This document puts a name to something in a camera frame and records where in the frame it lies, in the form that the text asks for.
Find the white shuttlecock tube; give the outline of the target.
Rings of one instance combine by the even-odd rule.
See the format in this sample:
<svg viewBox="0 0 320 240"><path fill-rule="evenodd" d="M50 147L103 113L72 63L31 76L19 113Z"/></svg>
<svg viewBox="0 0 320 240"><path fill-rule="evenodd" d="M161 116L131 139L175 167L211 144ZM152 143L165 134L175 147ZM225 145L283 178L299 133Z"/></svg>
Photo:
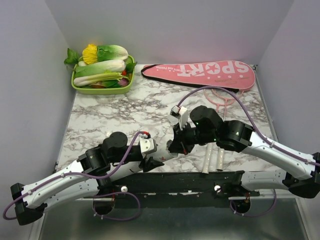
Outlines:
<svg viewBox="0 0 320 240"><path fill-rule="evenodd" d="M157 146L157 151L147 155L147 172L161 167L164 165L164 162L176 158L177 153L170 153L168 148L173 141L168 140L166 144L160 144ZM111 182L122 179L124 177L130 176L134 173L141 172L143 169L139 167L141 164L140 161L131 161L126 164L123 164L111 177Z"/></svg>

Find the white shuttlecock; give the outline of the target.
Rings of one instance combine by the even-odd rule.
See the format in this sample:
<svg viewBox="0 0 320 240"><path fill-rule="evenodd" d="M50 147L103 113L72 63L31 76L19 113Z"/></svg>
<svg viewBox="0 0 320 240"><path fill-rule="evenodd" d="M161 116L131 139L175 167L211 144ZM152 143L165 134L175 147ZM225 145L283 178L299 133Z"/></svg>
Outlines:
<svg viewBox="0 0 320 240"><path fill-rule="evenodd" d="M176 117L172 116L172 115L168 116L168 120L173 126L176 125L179 122L178 119Z"/></svg>

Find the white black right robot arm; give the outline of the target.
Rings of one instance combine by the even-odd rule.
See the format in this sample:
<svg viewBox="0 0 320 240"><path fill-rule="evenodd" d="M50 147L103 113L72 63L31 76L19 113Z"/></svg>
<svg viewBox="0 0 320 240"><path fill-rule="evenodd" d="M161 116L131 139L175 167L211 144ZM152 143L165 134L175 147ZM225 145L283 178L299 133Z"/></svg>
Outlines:
<svg viewBox="0 0 320 240"><path fill-rule="evenodd" d="M246 171L230 183L230 191L241 196L260 189L287 190L291 194L312 199L320 192L319 153L306 154L264 135L239 120L222 120L213 108L198 106L190 113L183 106L174 106L170 115L177 118L169 152L189 154L195 145L216 145L226 151L258 157L279 169Z"/></svg>

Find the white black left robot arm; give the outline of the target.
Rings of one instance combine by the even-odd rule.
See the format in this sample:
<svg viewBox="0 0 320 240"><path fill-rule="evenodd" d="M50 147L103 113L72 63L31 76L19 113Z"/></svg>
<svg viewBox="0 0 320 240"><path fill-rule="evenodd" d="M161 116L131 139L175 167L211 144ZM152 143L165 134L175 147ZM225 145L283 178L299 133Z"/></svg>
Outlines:
<svg viewBox="0 0 320 240"><path fill-rule="evenodd" d="M15 219L21 226L31 224L54 206L79 198L107 197L111 183L148 172L172 159L166 144L158 145L147 132L128 143L123 132L113 132L101 144L87 150L65 168L32 184L11 186Z"/></svg>

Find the pink badminton racket left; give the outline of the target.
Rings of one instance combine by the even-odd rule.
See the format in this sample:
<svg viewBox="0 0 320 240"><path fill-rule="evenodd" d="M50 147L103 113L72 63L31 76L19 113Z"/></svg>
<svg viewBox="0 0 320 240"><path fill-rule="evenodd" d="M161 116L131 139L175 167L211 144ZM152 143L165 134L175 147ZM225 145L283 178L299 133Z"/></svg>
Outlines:
<svg viewBox="0 0 320 240"><path fill-rule="evenodd" d="M206 92L206 90L204 90L204 96L205 96L206 99L207 99L207 97L210 97L209 94ZM202 165L202 173L204 173L204 174L208 174L209 173L211 163L215 164L215 168L214 169L216 170L217 152L218 152L218 150L214 150L214 145L212 143L208 143L207 144L206 151L205 151L205 158L204 158L204 162L203 162L203 165Z"/></svg>

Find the pink badminton racket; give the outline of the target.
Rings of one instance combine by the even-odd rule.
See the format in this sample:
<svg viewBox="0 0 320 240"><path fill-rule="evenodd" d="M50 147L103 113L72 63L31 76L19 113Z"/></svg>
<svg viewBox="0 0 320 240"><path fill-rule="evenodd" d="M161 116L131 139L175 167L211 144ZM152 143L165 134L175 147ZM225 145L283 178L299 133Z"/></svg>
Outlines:
<svg viewBox="0 0 320 240"><path fill-rule="evenodd" d="M207 99L216 107L216 112L221 113L221 118L223 121L226 120L228 106L233 105L236 100L233 96L227 92L219 89L212 89L212 97L207 97ZM216 160L216 170L223 170L223 163L225 159L225 150L219 148L217 151L217 160Z"/></svg>
<svg viewBox="0 0 320 240"><path fill-rule="evenodd" d="M207 97L210 97L209 94L206 92L206 90L204 90L204 96L205 96L206 99L207 99ZM204 174L208 174L209 173L211 163L215 164L215 168L214 169L216 170L217 152L218 152L218 150L214 150L214 145L212 143L208 143L207 144L206 151L205 151L205 158L204 158L204 162L203 162L203 165L202 165L202 173L204 173Z"/></svg>

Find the pink badminton racket right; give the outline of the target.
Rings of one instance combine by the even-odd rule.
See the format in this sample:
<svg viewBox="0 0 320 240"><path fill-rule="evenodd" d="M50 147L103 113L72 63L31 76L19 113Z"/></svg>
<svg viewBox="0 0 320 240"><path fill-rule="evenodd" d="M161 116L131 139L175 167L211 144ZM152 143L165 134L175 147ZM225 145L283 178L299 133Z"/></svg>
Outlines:
<svg viewBox="0 0 320 240"><path fill-rule="evenodd" d="M221 118L223 121L226 120L228 106L233 105L236 100L233 96L227 92L219 89L212 89L212 97L207 97L207 99L216 107L216 112L221 113ZM223 163L225 159L225 150L219 148L217 151L217 160L216 160L216 170L223 170Z"/></svg>

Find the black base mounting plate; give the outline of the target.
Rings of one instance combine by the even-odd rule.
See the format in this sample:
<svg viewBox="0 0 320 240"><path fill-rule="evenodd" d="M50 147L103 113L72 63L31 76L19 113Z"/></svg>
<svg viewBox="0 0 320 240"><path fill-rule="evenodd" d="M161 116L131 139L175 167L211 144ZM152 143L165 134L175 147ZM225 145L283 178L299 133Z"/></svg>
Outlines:
<svg viewBox="0 0 320 240"><path fill-rule="evenodd" d="M88 179L56 193L48 207L81 198L92 200L97 209L133 208L227 208L230 198L239 198L245 209L249 197L259 196L242 186L244 171L231 172L147 172L119 178L117 171L105 179Z"/></svg>

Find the pink racket bag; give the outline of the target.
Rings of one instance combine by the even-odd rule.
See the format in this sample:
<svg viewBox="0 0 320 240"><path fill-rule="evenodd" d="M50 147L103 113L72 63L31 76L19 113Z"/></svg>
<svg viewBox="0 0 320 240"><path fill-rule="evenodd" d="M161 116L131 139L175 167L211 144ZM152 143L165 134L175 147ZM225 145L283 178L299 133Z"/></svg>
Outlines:
<svg viewBox="0 0 320 240"><path fill-rule="evenodd" d="M253 69L237 60L189 64L153 64L141 70L144 78L159 82L189 86L213 86L248 91L256 81Z"/></svg>

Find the green plastic basket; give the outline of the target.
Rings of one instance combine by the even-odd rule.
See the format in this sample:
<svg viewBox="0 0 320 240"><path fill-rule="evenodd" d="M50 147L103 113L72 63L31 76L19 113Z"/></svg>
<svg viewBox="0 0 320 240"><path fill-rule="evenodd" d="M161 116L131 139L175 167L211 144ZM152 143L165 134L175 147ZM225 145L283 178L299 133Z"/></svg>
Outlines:
<svg viewBox="0 0 320 240"><path fill-rule="evenodd" d="M135 76L135 66L137 65L137 62L135 59L129 55L126 60L124 60L126 67L121 74L123 76L127 76L128 79L123 78L120 81L118 80L106 80L106 81L98 81L96 83L82 86L82 87L76 87L73 84L73 80L75 79L74 74L76 72L76 67L78 65L74 66L74 71L71 75L71 86L77 90L81 94L85 95L119 95L119 94L125 94L127 93L133 84L134 76Z"/></svg>

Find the toy napa cabbage middle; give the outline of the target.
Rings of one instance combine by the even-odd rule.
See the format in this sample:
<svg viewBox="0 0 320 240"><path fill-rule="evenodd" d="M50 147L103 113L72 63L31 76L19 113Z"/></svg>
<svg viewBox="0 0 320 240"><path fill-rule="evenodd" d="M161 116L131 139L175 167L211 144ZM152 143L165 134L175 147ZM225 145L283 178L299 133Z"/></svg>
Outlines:
<svg viewBox="0 0 320 240"><path fill-rule="evenodd" d="M121 59L106 60L86 66L77 66L74 77L86 77L92 75L103 74L105 72L123 72L126 68L126 63Z"/></svg>

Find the toy napa cabbage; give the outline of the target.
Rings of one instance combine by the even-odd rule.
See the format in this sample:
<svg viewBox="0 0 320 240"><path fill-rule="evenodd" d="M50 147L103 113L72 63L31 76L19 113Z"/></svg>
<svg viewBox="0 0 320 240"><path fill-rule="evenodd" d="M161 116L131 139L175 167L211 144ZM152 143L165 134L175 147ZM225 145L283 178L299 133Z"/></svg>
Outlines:
<svg viewBox="0 0 320 240"><path fill-rule="evenodd" d="M106 60L86 66L77 66L74 77L86 77L92 75L103 74L105 72L123 72L126 68L126 63L121 59Z"/></svg>
<svg viewBox="0 0 320 240"><path fill-rule="evenodd" d="M108 60L126 60L129 56L128 51L119 45L98 45L97 61L103 62Z"/></svg>

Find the toy bok choy front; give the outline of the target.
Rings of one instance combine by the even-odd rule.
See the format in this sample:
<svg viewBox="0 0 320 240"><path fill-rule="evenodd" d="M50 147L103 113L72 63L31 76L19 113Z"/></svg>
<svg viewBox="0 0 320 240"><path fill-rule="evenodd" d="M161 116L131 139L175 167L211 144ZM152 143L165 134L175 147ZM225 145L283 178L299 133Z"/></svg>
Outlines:
<svg viewBox="0 0 320 240"><path fill-rule="evenodd" d="M122 75L120 72L105 72L105 73L94 74L89 76L76 77L73 80L73 84L76 87L84 87L97 82L110 81L110 80L120 81L121 79L128 79L128 77L126 75Z"/></svg>

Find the toy napa cabbage top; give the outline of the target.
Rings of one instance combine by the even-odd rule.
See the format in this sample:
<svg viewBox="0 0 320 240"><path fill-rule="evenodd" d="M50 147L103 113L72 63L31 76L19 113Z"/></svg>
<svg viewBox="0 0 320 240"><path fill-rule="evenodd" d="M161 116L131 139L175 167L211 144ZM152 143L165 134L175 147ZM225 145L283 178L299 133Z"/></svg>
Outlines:
<svg viewBox="0 0 320 240"><path fill-rule="evenodd" d="M119 45L98 45L97 61L103 62L108 60L126 60L129 56L128 51Z"/></svg>

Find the yellow toy flower vegetable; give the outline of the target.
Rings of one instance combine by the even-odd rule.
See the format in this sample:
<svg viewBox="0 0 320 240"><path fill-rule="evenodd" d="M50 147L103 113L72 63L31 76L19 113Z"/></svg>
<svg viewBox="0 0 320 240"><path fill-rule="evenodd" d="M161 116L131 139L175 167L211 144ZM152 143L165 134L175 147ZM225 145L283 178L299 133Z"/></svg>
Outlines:
<svg viewBox="0 0 320 240"><path fill-rule="evenodd" d="M88 44L87 47L82 51L83 61L87 64L94 64L98 62L97 46L95 44Z"/></svg>

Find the green toy leaf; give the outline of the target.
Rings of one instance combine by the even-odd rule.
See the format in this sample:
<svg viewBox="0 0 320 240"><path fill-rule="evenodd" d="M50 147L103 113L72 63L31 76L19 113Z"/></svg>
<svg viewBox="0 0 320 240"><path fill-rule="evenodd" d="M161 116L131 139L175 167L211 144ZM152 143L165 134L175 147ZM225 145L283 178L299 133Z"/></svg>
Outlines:
<svg viewBox="0 0 320 240"><path fill-rule="evenodd" d="M75 65L79 62L79 53L75 50L72 50L70 48L67 49L67 57L63 61L63 63L66 65L66 67L69 70L74 70Z"/></svg>

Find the aluminium frame rail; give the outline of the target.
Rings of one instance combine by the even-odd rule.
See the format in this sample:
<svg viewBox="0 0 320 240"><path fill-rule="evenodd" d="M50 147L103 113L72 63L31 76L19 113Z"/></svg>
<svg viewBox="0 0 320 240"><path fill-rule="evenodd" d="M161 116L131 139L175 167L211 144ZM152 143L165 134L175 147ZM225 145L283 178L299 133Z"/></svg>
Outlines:
<svg viewBox="0 0 320 240"><path fill-rule="evenodd" d="M234 201L237 201L237 200L245 200L247 197L246 196L234 196L234 197L229 197L228 199L231 201L231 200L234 200ZM275 195L274 193L271 191L271 192L266 192L266 193L261 193L260 195L258 196L253 196L251 195L249 197L249 199L251 200L271 200L271 199L274 199L275 198ZM293 194L289 193L289 192L276 192L276 198L277 199L295 199L297 198L296 196L294 196Z"/></svg>

